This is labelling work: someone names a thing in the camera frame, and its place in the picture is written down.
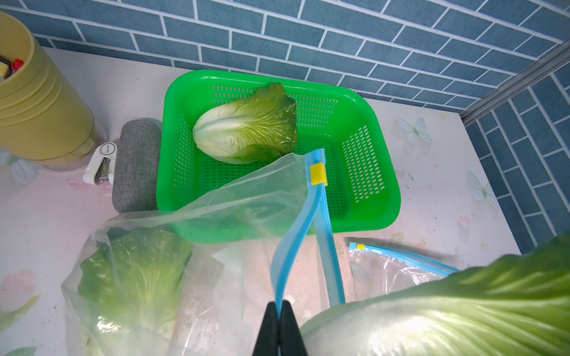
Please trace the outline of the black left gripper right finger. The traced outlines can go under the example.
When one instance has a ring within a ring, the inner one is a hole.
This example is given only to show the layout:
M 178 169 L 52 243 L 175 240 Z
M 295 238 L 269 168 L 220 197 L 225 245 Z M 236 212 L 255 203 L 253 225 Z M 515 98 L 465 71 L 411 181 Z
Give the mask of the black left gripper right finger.
M 308 356 L 289 301 L 284 301 L 279 317 L 279 355 Z

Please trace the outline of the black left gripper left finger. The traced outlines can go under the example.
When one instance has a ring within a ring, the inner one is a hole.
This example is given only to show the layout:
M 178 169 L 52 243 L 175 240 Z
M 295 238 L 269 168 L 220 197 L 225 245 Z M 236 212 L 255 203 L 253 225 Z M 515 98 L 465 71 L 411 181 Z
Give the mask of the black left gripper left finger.
M 252 356 L 279 356 L 279 318 L 275 302 L 267 304 Z

